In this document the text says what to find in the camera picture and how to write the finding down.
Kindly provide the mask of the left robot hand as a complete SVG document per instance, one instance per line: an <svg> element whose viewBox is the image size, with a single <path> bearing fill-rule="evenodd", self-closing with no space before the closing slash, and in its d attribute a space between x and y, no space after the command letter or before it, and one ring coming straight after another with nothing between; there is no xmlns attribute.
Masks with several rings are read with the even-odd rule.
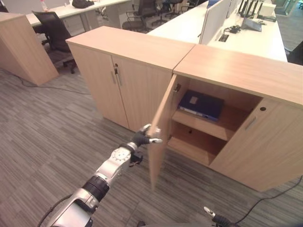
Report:
<svg viewBox="0 0 303 227"><path fill-rule="evenodd" d="M162 143L163 140L160 138L155 138L147 135L147 132L151 124L146 124L139 131L137 131L131 139L131 142L134 143L137 147L146 144L153 144L153 143Z"/></svg>

